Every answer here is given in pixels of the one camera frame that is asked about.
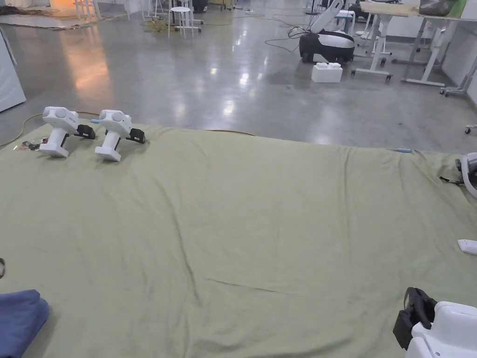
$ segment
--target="navy blue fabric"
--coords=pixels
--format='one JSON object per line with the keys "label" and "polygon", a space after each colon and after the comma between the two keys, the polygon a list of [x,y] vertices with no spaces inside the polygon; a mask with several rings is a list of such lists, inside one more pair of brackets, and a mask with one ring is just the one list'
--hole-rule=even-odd
{"label": "navy blue fabric", "polygon": [[36,290],[0,295],[0,358],[21,358],[49,314]]}

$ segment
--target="white foam block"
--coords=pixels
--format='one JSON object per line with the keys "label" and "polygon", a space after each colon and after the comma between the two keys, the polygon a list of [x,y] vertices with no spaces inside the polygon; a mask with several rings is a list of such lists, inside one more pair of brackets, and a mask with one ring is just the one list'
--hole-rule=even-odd
{"label": "white foam block", "polygon": [[313,66],[311,79],[314,82],[332,83],[341,81],[343,69],[338,63],[317,63]]}

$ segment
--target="yellow cable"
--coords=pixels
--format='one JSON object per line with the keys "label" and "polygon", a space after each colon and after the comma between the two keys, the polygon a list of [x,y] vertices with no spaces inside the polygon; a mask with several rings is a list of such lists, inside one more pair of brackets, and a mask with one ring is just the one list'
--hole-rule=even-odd
{"label": "yellow cable", "polygon": [[[77,113],[83,113],[83,114],[87,114],[87,115],[93,115],[93,116],[98,116],[99,117],[99,114],[97,113],[93,113],[93,112],[83,112],[83,111],[78,111]],[[18,138],[21,137],[21,135],[23,134],[23,131],[25,130],[25,123],[27,123],[30,119],[32,118],[35,118],[35,117],[38,117],[38,116],[42,116],[43,113],[37,113],[35,115],[32,115],[31,117],[25,119],[23,121],[23,124],[21,125],[21,131],[20,133],[12,140],[9,140],[8,142],[5,142],[5,143],[2,143],[0,144],[0,147],[3,147],[3,146],[6,146],[7,144],[10,144],[11,142],[14,142],[15,140],[17,140]]]}

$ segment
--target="black strap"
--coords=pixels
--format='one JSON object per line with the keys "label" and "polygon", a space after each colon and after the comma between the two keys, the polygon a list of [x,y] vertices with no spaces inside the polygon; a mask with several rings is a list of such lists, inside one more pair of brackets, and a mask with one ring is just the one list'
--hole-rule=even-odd
{"label": "black strap", "polygon": [[446,183],[456,184],[456,185],[462,185],[464,183],[463,180],[454,181],[454,180],[450,180],[450,179],[447,179],[447,178],[444,178],[444,177],[439,177],[439,179],[445,181]]}
{"label": "black strap", "polygon": [[7,270],[7,266],[5,265],[5,260],[0,257],[0,266],[1,266],[1,271],[0,271],[0,278],[5,276],[5,271]]}

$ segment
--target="concrete floor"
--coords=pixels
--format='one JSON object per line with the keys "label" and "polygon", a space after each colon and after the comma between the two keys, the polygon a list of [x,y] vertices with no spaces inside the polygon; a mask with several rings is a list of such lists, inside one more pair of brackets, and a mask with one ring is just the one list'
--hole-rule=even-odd
{"label": "concrete floor", "polygon": [[[254,14],[267,18],[300,15],[302,6],[302,0],[252,1]],[[402,83],[403,67],[390,62],[390,84],[375,75],[351,78],[351,67],[369,66],[364,59],[346,66],[340,83],[316,84],[310,79],[312,65],[302,63],[298,51],[264,43],[286,37],[286,27],[233,19],[244,15],[212,7],[202,16],[206,23],[232,25],[203,26],[194,39],[190,33],[187,39],[179,33],[168,39],[167,32],[144,32],[138,14],[131,21],[124,17],[67,31],[5,26],[27,101],[0,113],[0,142],[14,137],[24,119],[57,105],[96,113],[120,109],[137,123],[234,129],[313,143],[476,150],[477,138],[464,134],[464,126],[476,121],[469,100]],[[308,23],[307,17],[276,17]],[[274,43],[293,49],[298,40]],[[388,47],[402,57],[410,49]],[[422,74],[422,68],[414,74]],[[38,117],[25,130],[42,124]]]}

